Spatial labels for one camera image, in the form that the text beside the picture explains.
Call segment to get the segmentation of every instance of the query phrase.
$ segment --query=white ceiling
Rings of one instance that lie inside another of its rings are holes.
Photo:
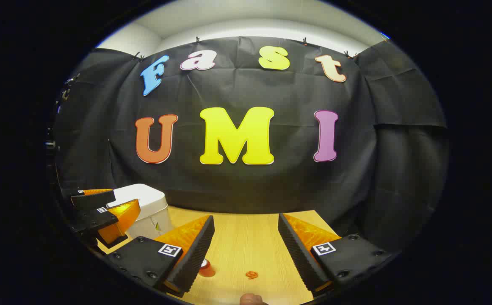
[[[235,19],[281,19],[315,25],[372,46],[383,37],[363,21],[318,0],[176,0],[136,20],[162,39]]]

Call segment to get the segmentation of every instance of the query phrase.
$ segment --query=finger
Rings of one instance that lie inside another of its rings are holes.
[[[240,297],[240,305],[261,305],[263,299],[259,295],[247,293]]]

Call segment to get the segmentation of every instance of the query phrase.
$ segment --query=red cup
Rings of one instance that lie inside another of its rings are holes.
[[[201,264],[201,269],[199,269],[199,275],[204,276],[204,277],[211,277],[214,276],[216,272],[214,271],[214,268],[210,265],[210,262],[208,259],[204,259],[203,263]]]

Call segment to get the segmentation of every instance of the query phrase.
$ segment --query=blue letter f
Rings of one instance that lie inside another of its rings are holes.
[[[143,73],[141,73],[141,76],[145,81],[145,91],[143,92],[144,96],[152,92],[153,89],[156,89],[156,87],[161,83],[161,79],[156,76],[161,76],[163,74],[165,68],[163,67],[162,62],[166,62],[167,60],[169,60],[169,56],[163,55],[161,58],[156,60],[155,63],[146,68]]]

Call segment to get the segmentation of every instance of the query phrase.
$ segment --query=purple letter i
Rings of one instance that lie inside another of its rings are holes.
[[[314,161],[332,161],[337,158],[337,152],[334,150],[334,123],[338,115],[332,111],[319,110],[314,116],[319,122],[318,152],[314,155]]]

